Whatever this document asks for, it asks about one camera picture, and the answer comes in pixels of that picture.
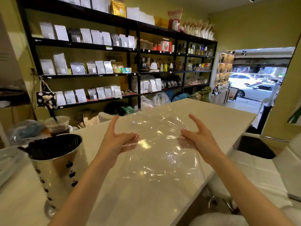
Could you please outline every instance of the hand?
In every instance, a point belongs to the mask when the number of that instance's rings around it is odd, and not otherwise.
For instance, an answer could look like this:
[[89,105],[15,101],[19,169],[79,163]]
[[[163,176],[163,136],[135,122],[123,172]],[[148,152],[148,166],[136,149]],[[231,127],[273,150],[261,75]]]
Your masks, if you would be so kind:
[[206,128],[203,122],[196,118],[193,114],[189,114],[189,117],[195,122],[199,131],[191,132],[186,129],[181,129],[181,133],[184,137],[189,138],[195,143],[195,146],[204,161],[212,165],[216,162],[216,159],[223,156],[224,153],[220,150],[212,133],[208,128]]
[[135,133],[115,133],[115,124],[119,116],[115,116],[103,137],[102,143],[95,158],[106,161],[112,168],[119,154],[136,148],[139,135]]

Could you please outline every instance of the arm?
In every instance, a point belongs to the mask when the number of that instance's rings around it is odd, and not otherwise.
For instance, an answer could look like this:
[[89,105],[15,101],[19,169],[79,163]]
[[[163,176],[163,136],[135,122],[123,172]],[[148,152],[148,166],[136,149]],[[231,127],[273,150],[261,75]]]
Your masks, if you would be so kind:
[[202,158],[216,171],[250,225],[293,226],[294,224],[273,205],[220,150],[212,133],[190,114],[199,131],[182,129],[183,136],[191,139]]
[[118,155],[125,150],[122,146],[135,143],[139,138],[135,133],[115,134],[117,119],[118,116],[110,122],[96,157],[49,226],[86,225],[104,179],[115,165]]

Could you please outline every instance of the white car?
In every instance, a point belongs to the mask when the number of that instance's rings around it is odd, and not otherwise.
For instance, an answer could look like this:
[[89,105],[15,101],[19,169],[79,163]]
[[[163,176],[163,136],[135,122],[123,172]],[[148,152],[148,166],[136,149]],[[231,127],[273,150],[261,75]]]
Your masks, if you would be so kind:
[[241,85],[238,90],[238,98],[249,98],[256,101],[262,101],[265,98],[272,97],[275,83],[256,83],[253,85]]
[[261,82],[261,80],[256,80],[251,75],[244,73],[232,73],[229,77],[229,81],[231,82],[231,86],[236,88],[240,85],[249,86]]

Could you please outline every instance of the plastic cup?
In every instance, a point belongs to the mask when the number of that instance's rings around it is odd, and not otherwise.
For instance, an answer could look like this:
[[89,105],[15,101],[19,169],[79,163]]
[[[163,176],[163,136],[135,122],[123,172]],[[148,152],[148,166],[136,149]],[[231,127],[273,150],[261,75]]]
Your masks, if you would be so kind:
[[58,120],[58,122],[56,122],[54,118],[49,118],[46,121],[44,121],[44,125],[48,128],[51,136],[70,133],[69,130],[70,117],[57,116],[55,118]]

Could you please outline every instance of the white countertop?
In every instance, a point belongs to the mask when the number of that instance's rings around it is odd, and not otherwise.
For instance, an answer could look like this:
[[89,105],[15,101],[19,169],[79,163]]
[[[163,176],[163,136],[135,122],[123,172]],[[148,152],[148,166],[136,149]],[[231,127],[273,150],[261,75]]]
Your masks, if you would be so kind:
[[[218,145],[228,153],[235,141],[245,132],[255,114],[213,105],[192,99],[184,99],[152,109],[160,113],[167,107],[175,110],[191,131],[197,127],[188,117],[195,114],[211,130]],[[126,117],[120,117],[116,133],[123,132]],[[96,155],[109,122],[77,130],[83,137],[88,162]],[[106,177],[88,226],[109,225],[176,225],[194,199],[208,182],[213,169],[201,157],[205,178],[192,184],[183,177],[180,182],[162,186],[160,183],[122,179],[125,154],[121,154]],[[43,206],[46,196],[30,161],[25,157],[13,177],[0,188],[0,222],[6,225],[47,225]]]

